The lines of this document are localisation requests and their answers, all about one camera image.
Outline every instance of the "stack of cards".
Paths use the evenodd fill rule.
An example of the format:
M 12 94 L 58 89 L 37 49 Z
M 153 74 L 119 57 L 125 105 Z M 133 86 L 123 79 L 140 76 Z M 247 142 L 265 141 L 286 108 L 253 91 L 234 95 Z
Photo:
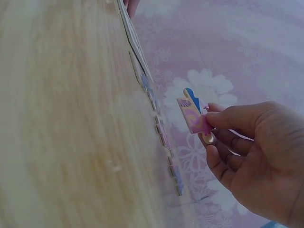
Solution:
M 144 70 L 144 73 L 146 74 L 146 76 L 148 76 L 150 78 L 150 80 L 153 82 L 153 78 L 151 76 L 151 73 L 149 71 L 148 65 L 147 65 L 147 61 L 143 55 L 143 51 L 141 48 L 141 45 L 138 41 L 138 37 L 136 35 L 134 26 L 130 20 L 130 17 L 128 15 L 128 12 L 124 6 L 123 0 L 118 0 L 118 6 L 119 6 L 119 10 L 120 13 L 122 15 L 122 19 L 123 19 L 123 25 L 125 27 L 129 42 L 131 44 L 131 47 L 133 49 L 133 52 L 136 54 L 136 57 L 141 65 L 141 67 Z

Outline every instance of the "light wooden surface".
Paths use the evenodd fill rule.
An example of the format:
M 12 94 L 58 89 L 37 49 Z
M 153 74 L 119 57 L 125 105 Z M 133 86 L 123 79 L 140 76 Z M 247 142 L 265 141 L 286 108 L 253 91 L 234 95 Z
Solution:
M 197 227 L 117 3 L 0 1 L 0 227 Z

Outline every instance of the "pink bedsheet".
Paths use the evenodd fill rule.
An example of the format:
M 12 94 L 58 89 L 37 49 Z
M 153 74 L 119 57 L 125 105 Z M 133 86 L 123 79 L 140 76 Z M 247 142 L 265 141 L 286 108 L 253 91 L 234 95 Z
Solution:
M 142 0 L 133 20 L 202 228 L 258 228 L 206 166 L 176 103 L 185 87 L 223 106 L 275 100 L 304 114 L 304 0 Z

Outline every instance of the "finger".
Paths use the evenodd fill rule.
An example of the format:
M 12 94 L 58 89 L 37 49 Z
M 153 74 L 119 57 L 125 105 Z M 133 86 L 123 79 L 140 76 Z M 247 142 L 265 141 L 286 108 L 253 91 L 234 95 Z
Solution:
M 204 147 L 207 148 L 209 145 L 205 143 L 205 141 L 202 138 L 202 134 L 199 133 L 199 139 L 203 143 Z M 221 160 L 229 166 L 229 168 L 233 171 L 238 171 L 238 169 L 243 164 L 243 161 L 245 160 L 244 157 L 237 156 L 233 154 L 222 142 L 216 140 L 213 144 L 217 150 L 219 157 Z
M 223 112 L 225 110 L 225 108 L 223 106 L 220 106 L 216 103 L 209 103 L 208 106 L 209 106 L 208 112 L 210 112 L 210 113 L 212 113 L 212 112 L 219 113 L 219 112 Z M 246 135 L 244 133 L 244 131 L 242 131 L 241 129 L 234 129 L 234 130 L 240 135 L 244 135 L 244 136 Z
M 258 119 L 272 108 L 269 104 L 232 106 L 220 113 L 207 113 L 207 121 L 218 129 L 240 129 L 246 137 L 254 138 Z
M 220 113 L 220 112 L 223 112 L 225 110 L 225 108 L 223 106 L 220 106 L 216 103 L 209 103 L 208 106 L 209 106 L 208 112 Z
M 129 3 L 129 0 L 123 0 L 123 3 L 124 3 L 124 6 L 127 7 L 128 3 Z
M 213 145 L 207 147 L 207 164 L 215 177 L 230 190 L 235 172 L 221 160 L 217 148 Z
M 234 153 L 241 156 L 247 156 L 250 148 L 253 146 L 253 141 L 244 139 L 230 130 L 215 130 L 212 132 L 218 141 L 230 148 Z
M 138 4 L 139 4 L 139 0 L 131 0 L 131 1 L 129 1 L 127 12 L 129 14 L 130 18 L 133 18 L 135 16 Z

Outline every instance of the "hand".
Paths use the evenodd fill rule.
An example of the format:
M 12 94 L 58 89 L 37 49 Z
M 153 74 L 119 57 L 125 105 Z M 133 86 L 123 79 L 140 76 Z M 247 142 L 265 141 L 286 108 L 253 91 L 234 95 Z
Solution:
M 133 18 L 140 0 L 123 0 L 130 18 Z
M 266 102 L 227 109 L 209 104 L 207 121 L 217 139 L 206 145 L 199 138 L 216 178 L 250 211 L 304 227 L 304 118 Z

